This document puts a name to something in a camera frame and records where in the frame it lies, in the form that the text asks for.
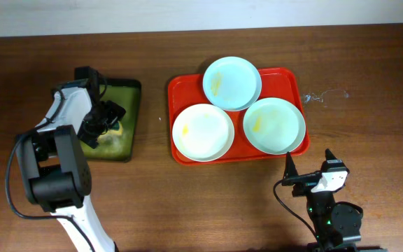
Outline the black tray with soapy water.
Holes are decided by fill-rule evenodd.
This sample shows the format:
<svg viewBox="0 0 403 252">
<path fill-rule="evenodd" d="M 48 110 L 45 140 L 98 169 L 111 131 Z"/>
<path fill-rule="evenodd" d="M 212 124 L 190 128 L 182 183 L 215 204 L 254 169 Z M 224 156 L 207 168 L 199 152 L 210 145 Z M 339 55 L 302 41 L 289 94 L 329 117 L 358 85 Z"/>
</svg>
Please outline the black tray with soapy water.
<svg viewBox="0 0 403 252">
<path fill-rule="evenodd" d="M 141 83 L 134 79 L 108 78 L 108 89 L 101 98 L 111 100 L 126 110 L 120 121 L 123 133 L 120 136 L 103 136 L 97 139 L 99 145 L 90 148 L 81 141 L 85 157 L 89 160 L 129 162 L 132 158 L 134 133 L 141 103 Z"/>
</svg>

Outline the yellow green sponge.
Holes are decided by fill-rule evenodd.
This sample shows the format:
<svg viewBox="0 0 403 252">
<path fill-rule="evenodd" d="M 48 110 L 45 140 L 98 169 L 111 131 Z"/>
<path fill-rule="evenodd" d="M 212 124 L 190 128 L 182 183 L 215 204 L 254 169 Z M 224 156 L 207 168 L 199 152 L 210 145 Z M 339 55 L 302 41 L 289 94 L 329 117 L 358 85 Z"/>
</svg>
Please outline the yellow green sponge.
<svg viewBox="0 0 403 252">
<path fill-rule="evenodd" d="M 117 121 L 116 124 L 114 124 L 114 126 L 112 126 L 112 128 L 106 130 L 101 137 L 104 136 L 120 136 L 123 133 L 123 126 L 122 123 L 120 121 Z"/>
</svg>

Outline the pale green plate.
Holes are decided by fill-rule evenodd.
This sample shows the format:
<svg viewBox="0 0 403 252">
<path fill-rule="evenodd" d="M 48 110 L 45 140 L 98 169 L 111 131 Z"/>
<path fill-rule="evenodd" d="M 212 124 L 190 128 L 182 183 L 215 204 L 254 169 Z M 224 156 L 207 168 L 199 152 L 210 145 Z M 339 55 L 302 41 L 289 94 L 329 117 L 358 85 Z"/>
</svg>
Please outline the pale green plate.
<svg viewBox="0 0 403 252">
<path fill-rule="evenodd" d="M 253 147 L 270 155 L 283 155 L 301 146 L 306 133 L 302 112 L 281 98 L 264 98 L 243 117 L 243 131 Z"/>
</svg>

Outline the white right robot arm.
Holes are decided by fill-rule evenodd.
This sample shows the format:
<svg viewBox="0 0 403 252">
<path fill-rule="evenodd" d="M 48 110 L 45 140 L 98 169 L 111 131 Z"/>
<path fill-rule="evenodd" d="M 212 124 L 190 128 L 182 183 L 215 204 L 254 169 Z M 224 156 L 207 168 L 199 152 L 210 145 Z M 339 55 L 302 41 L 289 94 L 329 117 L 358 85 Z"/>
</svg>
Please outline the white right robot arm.
<svg viewBox="0 0 403 252">
<path fill-rule="evenodd" d="M 298 174 L 290 153 L 285 155 L 283 178 L 278 183 L 292 187 L 293 197 L 306 198 L 306 211 L 313 225 L 307 228 L 316 241 L 308 251 L 356 251 L 361 240 L 363 210 L 350 202 L 337 202 L 334 194 L 344 188 L 350 171 L 327 149 L 318 171 Z"/>
</svg>

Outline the white plate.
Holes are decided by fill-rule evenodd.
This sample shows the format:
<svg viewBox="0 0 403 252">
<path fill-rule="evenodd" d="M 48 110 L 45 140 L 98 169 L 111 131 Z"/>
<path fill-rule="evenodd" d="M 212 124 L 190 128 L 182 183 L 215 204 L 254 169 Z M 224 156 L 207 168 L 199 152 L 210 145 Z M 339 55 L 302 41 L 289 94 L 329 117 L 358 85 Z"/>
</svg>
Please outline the white plate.
<svg viewBox="0 0 403 252">
<path fill-rule="evenodd" d="M 211 104 L 195 104 L 178 114 L 171 135 L 183 156 L 196 162 L 210 162 L 232 147 L 235 132 L 232 119 L 224 110 Z"/>
</svg>

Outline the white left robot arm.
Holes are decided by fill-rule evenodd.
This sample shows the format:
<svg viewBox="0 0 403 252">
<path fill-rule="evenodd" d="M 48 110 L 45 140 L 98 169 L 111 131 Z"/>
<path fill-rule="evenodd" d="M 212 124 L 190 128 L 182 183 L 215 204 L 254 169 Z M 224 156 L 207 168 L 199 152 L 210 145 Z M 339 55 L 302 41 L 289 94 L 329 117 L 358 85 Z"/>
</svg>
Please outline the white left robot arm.
<svg viewBox="0 0 403 252">
<path fill-rule="evenodd" d="M 52 90 L 42 121 L 17 136 L 10 160 L 17 160 L 27 199 L 59 221 L 78 251 L 117 251 L 90 198 L 92 177 L 82 144 L 96 148 L 103 135 L 122 134 L 126 110 L 102 97 L 108 81 L 90 66 Z"/>
</svg>

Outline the red plastic tray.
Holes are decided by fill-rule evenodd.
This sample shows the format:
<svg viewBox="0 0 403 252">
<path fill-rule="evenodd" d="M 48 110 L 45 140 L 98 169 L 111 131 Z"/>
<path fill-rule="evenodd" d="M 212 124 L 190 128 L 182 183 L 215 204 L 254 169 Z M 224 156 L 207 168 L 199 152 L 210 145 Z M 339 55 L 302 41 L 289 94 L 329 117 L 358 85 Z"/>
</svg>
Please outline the red plastic tray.
<svg viewBox="0 0 403 252">
<path fill-rule="evenodd" d="M 262 79 L 260 99 L 281 98 L 295 105 L 299 111 L 303 111 L 293 72 L 283 67 L 263 68 L 258 71 Z M 187 107 L 208 103 L 202 88 L 202 80 L 203 75 L 199 73 L 177 76 L 169 82 L 167 95 L 170 126 L 174 124 L 176 117 Z M 245 113 L 244 110 L 227 112 L 234 125 L 234 141 L 231 148 L 222 157 L 212 161 L 213 164 L 280 158 L 280 155 L 263 153 L 247 140 L 243 131 Z"/>
</svg>

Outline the light blue plate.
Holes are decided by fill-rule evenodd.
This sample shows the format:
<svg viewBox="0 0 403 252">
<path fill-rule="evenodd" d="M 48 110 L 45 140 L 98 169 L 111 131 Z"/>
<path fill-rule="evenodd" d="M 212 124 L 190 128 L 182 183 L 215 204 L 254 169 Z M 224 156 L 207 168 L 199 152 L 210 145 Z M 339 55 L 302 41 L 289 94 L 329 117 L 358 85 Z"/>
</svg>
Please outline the light blue plate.
<svg viewBox="0 0 403 252">
<path fill-rule="evenodd" d="M 208 66 L 202 87 L 212 105 L 226 111 L 242 111 L 257 101 L 262 91 L 262 79 L 248 60 L 222 57 Z"/>
</svg>

